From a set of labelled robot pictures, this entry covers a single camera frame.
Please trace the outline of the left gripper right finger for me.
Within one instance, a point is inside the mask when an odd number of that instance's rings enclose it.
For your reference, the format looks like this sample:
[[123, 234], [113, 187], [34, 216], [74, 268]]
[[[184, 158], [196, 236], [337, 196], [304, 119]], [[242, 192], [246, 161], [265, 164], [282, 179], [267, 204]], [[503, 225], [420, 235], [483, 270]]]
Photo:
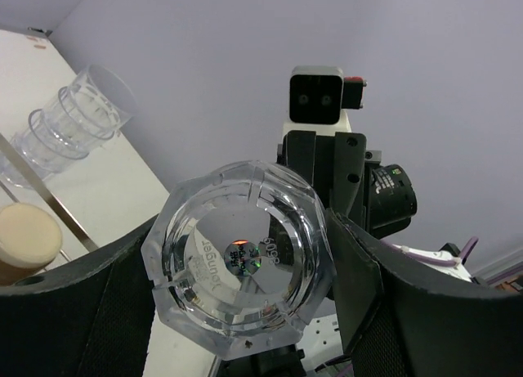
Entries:
[[459, 280], [327, 212], [342, 349], [357, 376], [519, 376], [522, 297]]

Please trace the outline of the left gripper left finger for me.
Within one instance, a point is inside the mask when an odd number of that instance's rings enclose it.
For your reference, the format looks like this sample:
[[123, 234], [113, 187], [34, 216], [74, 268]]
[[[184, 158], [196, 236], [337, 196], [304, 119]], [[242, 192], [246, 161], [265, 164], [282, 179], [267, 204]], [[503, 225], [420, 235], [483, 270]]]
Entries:
[[153, 220], [1, 289], [3, 376], [141, 376], [154, 320], [141, 245]]

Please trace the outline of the clear glass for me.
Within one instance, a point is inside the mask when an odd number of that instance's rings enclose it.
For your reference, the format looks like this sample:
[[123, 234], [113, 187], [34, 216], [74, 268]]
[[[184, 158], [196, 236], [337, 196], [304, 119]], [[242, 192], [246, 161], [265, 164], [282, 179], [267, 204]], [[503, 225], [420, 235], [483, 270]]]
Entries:
[[141, 253], [161, 322], [224, 360], [298, 343], [335, 276], [320, 198], [258, 160], [177, 184]]
[[[87, 158], [88, 153], [74, 153], [72, 157], [56, 153], [32, 133], [16, 133], [10, 140], [11, 146], [23, 157], [29, 166], [43, 180], [63, 173], [76, 162]], [[4, 155], [1, 155], [1, 176], [12, 185], [31, 188], [27, 180]]]
[[58, 98], [66, 114], [94, 137], [109, 136], [139, 114], [129, 86], [102, 65], [87, 66]]
[[92, 124], [82, 114], [71, 114], [58, 101], [31, 113], [28, 125], [26, 150], [41, 162], [50, 162], [55, 157], [84, 159], [115, 134], [114, 131], [100, 132], [89, 128]]

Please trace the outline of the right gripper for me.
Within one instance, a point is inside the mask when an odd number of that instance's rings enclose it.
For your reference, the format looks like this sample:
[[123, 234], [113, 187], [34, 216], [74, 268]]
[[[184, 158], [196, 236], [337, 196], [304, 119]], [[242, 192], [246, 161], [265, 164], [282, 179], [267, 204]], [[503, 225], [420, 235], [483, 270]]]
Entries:
[[279, 145], [277, 163], [292, 169], [315, 190], [326, 209], [371, 230], [371, 184], [382, 152], [367, 149], [361, 133], [290, 131]]

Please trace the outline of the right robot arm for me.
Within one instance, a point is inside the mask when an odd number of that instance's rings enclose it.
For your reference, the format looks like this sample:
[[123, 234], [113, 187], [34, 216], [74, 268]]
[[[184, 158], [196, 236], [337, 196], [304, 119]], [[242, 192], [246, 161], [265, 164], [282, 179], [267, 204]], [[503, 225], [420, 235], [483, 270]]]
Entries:
[[326, 137], [291, 131], [279, 148], [278, 164], [304, 177], [333, 220], [329, 244], [336, 252], [337, 276], [329, 298], [358, 288], [371, 295], [381, 294], [388, 272], [385, 263], [377, 259], [378, 251], [398, 259], [400, 267], [410, 263], [415, 279], [426, 281], [436, 294], [471, 297], [486, 290], [484, 281], [463, 276], [463, 264], [476, 246], [476, 238], [463, 249], [444, 245], [442, 259], [384, 241], [411, 223], [418, 203], [402, 167], [382, 166], [379, 155], [366, 149], [364, 135], [351, 132]]

